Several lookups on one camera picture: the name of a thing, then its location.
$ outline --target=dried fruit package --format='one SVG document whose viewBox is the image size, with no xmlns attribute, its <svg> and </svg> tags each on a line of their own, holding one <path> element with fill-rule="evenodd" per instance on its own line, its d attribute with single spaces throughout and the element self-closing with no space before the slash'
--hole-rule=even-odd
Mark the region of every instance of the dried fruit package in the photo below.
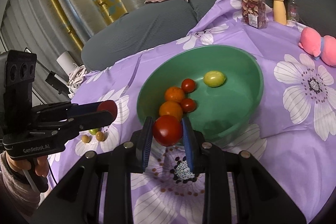
<svg viewBox="0 0 336 224">
<path fill-rule="evenodd" d="M 243 23 L 261 29 L 267 26 L 265 0 L 241 0 Z"/>
</svg>

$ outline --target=purple fabric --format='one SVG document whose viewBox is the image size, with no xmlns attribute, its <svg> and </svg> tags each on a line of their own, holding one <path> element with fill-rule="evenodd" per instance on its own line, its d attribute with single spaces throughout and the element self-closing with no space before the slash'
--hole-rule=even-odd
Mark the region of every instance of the purple fabric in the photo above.
<svg viewBox="0 0 336 224">
<path fill-rule="evenodd" d="M 72 102 L 115 100 L 118 117 L 102 129 L 104 142 L 91 136 L 91 141 L 84 144 L 80 135 L 66 144 L 64 152 L 49 157 L 56 180 L 86 151 L 110 151 L 141 128 L 137 96 L 145 80 L 162 63 L 193 47 L 230 45 L 255 56 L 265 88 L 246 131 L 227 146 L 217 144 L 231 152 L 250 151 L 311 221 L 336 185 L 336 70 L 313 60 L 298 47 L 302 28 L 273 22 L 272 10 L 267 12 L 268 27 L 258 30 L 241 23 L 240 0 L 217 0 L 186 37 L 87 75 Z M 154 141 L 146 172 L 132 174 L 131 179 L 134 223 L 202 222 L 204 176 L 190 173 L 183 147 L 166 149 Z M 235 222 L 235 206 L 232 215 Z"/>
</svg>

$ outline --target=sleeve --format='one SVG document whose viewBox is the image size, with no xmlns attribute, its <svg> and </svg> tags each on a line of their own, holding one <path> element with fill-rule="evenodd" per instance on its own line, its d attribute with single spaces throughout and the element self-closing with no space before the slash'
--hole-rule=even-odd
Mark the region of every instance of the sleeve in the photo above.
<svg viewBox="0 0 336 224">
<path fill-rule="evenodd" d="M 16 208 L 26 216 L 31 216 L 40 202 L 40 194 L 32 190 L 26 177 L 14 172 L 6 160 L 6 152 L 0 154 L 0 168 L 3 185 Z"/>
</svg>

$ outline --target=pink stuffed toy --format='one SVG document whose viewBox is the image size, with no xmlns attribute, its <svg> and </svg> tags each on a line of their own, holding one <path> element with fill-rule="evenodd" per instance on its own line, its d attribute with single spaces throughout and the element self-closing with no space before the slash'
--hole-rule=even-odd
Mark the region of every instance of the pink stuffed toy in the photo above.
<svg viewBox="0 0 336 224">
<path fill-rule="evenodd" d="M 316 30 L 306 27 L 302 31 L 299 46 L 307 53 L 313 55 L 315 60 L 321 58 L 327 65 L 336 67 L 335 37 L 330 35 L 321 37 Z"/>
</svg>

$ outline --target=white cylinder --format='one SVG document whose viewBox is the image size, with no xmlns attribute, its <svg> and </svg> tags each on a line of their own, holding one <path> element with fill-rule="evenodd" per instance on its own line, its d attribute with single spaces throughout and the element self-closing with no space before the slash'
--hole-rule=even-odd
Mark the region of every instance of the white cylinder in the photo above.
<svg viewBox="0 0 336 224">
<path fill-rule="evenodd" d="M 65 51 L 57 58 L 57 63 L 62 67 L 62 69 L 66 72 L 67 75 L 70 75 L 76 68 L 77 64 L 69 54 L 69 52 Z"/>
</svg>

